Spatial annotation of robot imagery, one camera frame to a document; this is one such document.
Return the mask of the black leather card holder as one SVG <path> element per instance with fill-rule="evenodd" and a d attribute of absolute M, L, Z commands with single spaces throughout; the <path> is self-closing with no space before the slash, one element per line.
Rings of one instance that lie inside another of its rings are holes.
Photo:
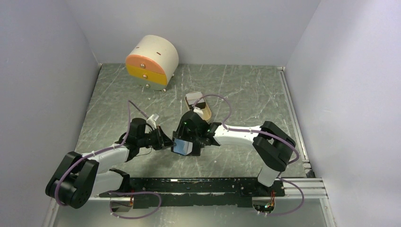
<path fill-rule="evenodd" d="M 174 145 L 171 147 L 173 153 L 182 156 L 200 156 L 201 146 L 198 143 L 184 141 L 181 139 L 174 139 Z"/>

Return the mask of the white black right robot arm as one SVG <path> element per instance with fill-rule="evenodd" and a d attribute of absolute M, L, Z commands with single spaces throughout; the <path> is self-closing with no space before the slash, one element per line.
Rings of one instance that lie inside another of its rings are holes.
<path fill-rule="evenodd" d="M 261 196 L 273 190 L 273 183 L 290 163 L 296 143 L 273 122 L 260 126 L 234 127 L 207 122 L 194 111 L 186 112 L 173 132 L 171 151 L 182 156 L 199 156 L 205 146 L 236 145 L 256 150 L 264 164 L 255 190 Z"/>

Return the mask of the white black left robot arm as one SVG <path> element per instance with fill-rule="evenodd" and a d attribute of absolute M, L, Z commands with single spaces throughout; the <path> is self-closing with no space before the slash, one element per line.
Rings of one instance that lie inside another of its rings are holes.
<path fill-rule="evenodd" d="M 67 153 L 49 180 L 45 194 L 60 205 L 75 209 L 102 193 L 126 196 L 132 192 L 130 175 L 114 166 L 132 160 L 141 148 L 162 150 L 173 146 L 174 142 L 160 126 L 134 118 L 128 130 L 111 146 L 84 154 Z"/>

